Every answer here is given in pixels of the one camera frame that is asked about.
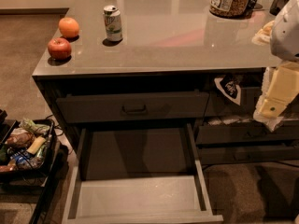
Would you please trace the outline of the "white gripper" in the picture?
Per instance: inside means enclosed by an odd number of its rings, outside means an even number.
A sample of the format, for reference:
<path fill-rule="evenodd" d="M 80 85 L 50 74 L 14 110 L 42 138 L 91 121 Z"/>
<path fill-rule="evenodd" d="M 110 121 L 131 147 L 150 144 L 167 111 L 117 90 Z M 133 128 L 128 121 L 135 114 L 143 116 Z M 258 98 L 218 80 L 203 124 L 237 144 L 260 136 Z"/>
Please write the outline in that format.
<path fill-rule="evenodd" d="M 284 62 L 276 69 L 267 67 L 261 90 L 265 96 L 259 113 L 267 118 L 281 115 L 299 94 L 299 63 Z"/>

